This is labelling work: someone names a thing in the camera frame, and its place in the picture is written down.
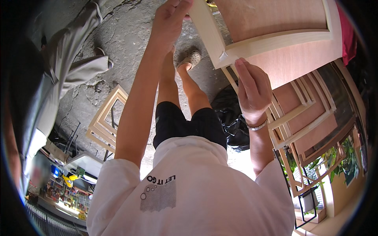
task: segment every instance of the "cracked concrete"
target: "cracked concrete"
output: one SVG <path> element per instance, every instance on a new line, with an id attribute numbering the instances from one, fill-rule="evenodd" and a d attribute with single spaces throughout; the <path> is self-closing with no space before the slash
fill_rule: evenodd
<path id="1" fill-rule="evenodd" d="M 58 4 L 62 10 L 55 9 L 52 2 Z M 115 7 L 104 17 L 104 21 L 86 39 L 82 49 L 75 58 L 75 61 L 91 57 L 95 47 L 102 47 L 105 53 L 114 61 L 113 69 L 99 74 L 66 93 L 61 99 L 56 118 L 56 128 L 63 137 L 68 137 L 72 130 L 80 122 L 78 129 L 77 145 L 80 150 L 89 151 L 103 159 L 105 149 L 88 139 L 85 134 L 88 125 L 98 111 L 101 104 L 107 98 L 110 91 L 120 84 L 127 93 L 130 92 L 136 70 L 139 66 L 144 50 L 147 46 L 152 22 L 156 9 L 163 3 L 162 0 L 134 0 L 127 1 Z M 69 21 L 73 20 L 85 5 L 85 0 L 59 1 L 51 0 L 49 6 L 53 6 L 55 14 L 49 13 L 36 17 L 30 38 L 40 46 L 41 32 L 45 31 L 49 39 L 56 31 L 63 28 Z M 222 34 L 227 44 L 231 43 L 227 27 L 220 15 L 215 15 L 220 25 Z M 53 27 L 53 21 L 59 21 Z M 229 84 L 228 80 L 220 69 L 214 70 L 207 51 L 199 37 L 194 24 L 191 21 L 183 22 L 183 30 L 176 44 L 174 64 L 177 65 L 188 52 L 197 48 L 202 55 L 201 62 L 189 72 L 199 87 L 207 94 L 210 101 L 215 95 Z M 182 89 L 182 82 L 176 75 L 176 82 L 179 88 L 179 99 L 185 117 L 191 118 L 187 98 Z M 116 103 L 114 116 L 116 123 L 119 122 L 123 110 L 122 103 Z M 144 158 L 142 160 L 141 177 L 152 169 L 152 158 L 155 149 L 152 145 L 155 136 L 155 117 L 152 119 L 151 132 Z"/>

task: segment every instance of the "wristwatch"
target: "wristwatch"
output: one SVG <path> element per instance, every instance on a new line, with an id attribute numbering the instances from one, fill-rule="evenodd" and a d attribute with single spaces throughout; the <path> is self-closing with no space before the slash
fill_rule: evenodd
<path id="1" fill-rule="evenodd" d="M 268 118 L 265 120 L 265 122 L 262 124 L 262 125 L 260 125 L 260 126 L 257 126 L 257 127 L 250 127 L 247 123 L 247 128 L 248 129 L 250 129 L 250 130 L 252 130 L 252 131 L 256 131 L 256 130 L 259 130 L 259 129 L 261 129 L 262 127 L 264 127 L 266 124 L 267 124 L 267 122 L 268 122 Z"/>

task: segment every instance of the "gray pants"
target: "gray pants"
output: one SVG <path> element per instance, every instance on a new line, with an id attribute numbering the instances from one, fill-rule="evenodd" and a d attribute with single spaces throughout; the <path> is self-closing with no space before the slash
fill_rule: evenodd
<path id="1" fill-rule="evenodd" d="M 46 70 L 51 74 L 54 88 L 44 104 L 37 129 L 47 137 L 55 123 L 59 101 L 68 90 L 108 70 L 107 56 L 94 56 L 73 63 L 86 37 L 102 21 L 99 8 L 93 2 L 83 13 L 54 34 L 42 51 Z"/>

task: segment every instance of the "foot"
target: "foot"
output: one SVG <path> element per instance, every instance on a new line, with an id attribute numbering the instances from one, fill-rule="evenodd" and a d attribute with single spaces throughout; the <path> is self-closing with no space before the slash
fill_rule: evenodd
<path id="1" fill-rule="evenodd" d="M 98 55 L 106 56 L 105 52 L 104 52 L 104 50 L 102 48 L 95 48 L 93 50 L 93 54 L 95 56 L 98 56 Z M 110 70 L 111 68 L 113 68 L 113 66 L 114 66 L 114 62 L 108 58 L 108 70 Z"/>
<path id="2" fill-rule="evenodd" d="M 185 69 L 186 71 L 190 71 L 191 69 L 193 69 L 193 67 L 198 65 L 200 60 L 201 60 L 200 51 L 193 50 L 189 54 L 189 56 L 185 57 L 184 60 L 177 65 L 177 69 L 178 70 Z"/>

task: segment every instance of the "plastic bag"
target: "plastic bag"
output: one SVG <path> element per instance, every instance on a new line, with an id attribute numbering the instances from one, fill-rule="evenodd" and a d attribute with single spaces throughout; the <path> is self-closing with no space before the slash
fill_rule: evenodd
<path id="1" fill-rule="evenodd" d="M 237 94 L 231 85 L 228 85 L 217 94 L 211 103 L 211 107 L 222 123 L 227 137 L 227 145 L 236 151 L 248 150 L 248 128 L 240 110 Z"/>

